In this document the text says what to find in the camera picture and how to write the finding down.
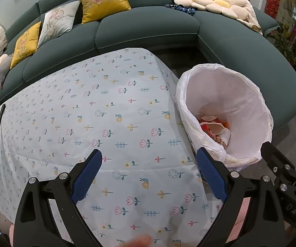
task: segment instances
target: yellow throw pillow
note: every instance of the yellow throw pillow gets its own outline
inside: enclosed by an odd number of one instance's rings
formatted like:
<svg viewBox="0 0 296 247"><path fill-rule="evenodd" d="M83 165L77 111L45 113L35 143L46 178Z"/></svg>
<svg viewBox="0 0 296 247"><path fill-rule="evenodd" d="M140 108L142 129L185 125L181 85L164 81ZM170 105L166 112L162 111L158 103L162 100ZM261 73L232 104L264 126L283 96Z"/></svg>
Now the yellow throw pillow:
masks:
<svg viewBox="0 0 296 247"><path fill-rule="evenodd" d="M82 0L82 24L102 19L112 14L131 10L128 0Z"/></svg>
<svg viewBox="0 0 296 247"><path fill-rule="evenodd" d="M11 68L18 64L21 60L25 59L26 57L32 55L37 51L40 25L41 21L31 26L19 37L19 39L17 39Z"/></svg>

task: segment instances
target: embroidered pillow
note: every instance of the embroidered pillow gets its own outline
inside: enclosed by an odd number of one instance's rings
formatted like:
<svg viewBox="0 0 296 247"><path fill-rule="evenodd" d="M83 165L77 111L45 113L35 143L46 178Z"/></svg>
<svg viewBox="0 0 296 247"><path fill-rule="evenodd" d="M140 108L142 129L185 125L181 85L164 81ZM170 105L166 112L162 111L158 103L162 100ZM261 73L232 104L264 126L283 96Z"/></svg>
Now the embroidered pillow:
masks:
<svg viewBox="0 0 296 247"><path fill-rule="evenodd" d="M73 28L73 20L80 1L74 1L54 8L45 14L38 47L49 40L67 33Z"/></svg>
<svg viewBox="0 0 296 247"><path fill-rule="evenodd" d="M106 16L131 10L128 0L82 0L82 24L102 19Z"/></svg>
<svg viewBox="0 0 296 247"><path fill-rule="evenodd" d="M12 58L11 68L21 60L32 55L37 51L38 34L41 21L27 29L15 43L14 55Z"/></svg>

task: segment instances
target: sofa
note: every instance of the sofa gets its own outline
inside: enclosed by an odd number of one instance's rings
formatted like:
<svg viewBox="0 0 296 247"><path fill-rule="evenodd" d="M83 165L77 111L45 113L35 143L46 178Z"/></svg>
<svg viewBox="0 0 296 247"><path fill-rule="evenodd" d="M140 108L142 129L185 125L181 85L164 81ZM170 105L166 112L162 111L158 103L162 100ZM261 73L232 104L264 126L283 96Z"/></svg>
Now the sofa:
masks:
<svg viewBox="0 0 296 247"><path fill-rule="evenodd" d="M46 12L71 1L75 0L37 1L6 31L6 53L14 52L17 39L33 24L43 22ZM151 51L195 46L208 62L238 71L260 88L274 130L296 115L296 72L264 37L277 28L274 19L254 9L262 36L219 14L196 11L191 16L166 8L173 0L128 1L131 10L86 24L81 24L80 4L70 32L48 41L9 71L0 90L0 105L37 80L90 57L127 47Z"/></svg>

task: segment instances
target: floor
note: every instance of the floor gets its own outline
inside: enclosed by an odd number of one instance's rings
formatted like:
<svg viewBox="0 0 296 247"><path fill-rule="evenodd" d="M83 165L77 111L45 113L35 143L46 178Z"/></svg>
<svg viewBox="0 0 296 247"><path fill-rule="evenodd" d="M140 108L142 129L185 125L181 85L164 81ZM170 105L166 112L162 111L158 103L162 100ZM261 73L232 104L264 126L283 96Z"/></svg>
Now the floor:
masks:
<svg viewBox="0 0 296 247"><path fill-rule="evenodd" d="M179 48L172 50L153 51L178 77L197 64L207 63L204 56L195 48ZM280 150L295 166L296 169L296 116L283 127L273 133L272 143ZM273 181L275 175L268 168L264 160L248 166L241 171L247 178L259 179L268 175Z"/></svg>

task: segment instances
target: trash bag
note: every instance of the trash bag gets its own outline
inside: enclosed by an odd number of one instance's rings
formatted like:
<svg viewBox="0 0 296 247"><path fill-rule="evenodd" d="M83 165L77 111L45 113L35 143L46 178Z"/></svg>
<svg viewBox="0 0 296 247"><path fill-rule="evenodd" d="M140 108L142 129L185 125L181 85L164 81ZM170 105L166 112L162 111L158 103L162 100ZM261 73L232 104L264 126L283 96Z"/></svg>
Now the trash bag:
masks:
<svg viewBox="0 0 296 247"><path fill-rule="evenodd" d="M205 147L214 160L236 171L262 159L260 148L271 142L274 122L260 89L246 76L219 64L200 64L182 74L175 99L195 152ZM229 124L226 150L197 120L210 115Z"/></svg>

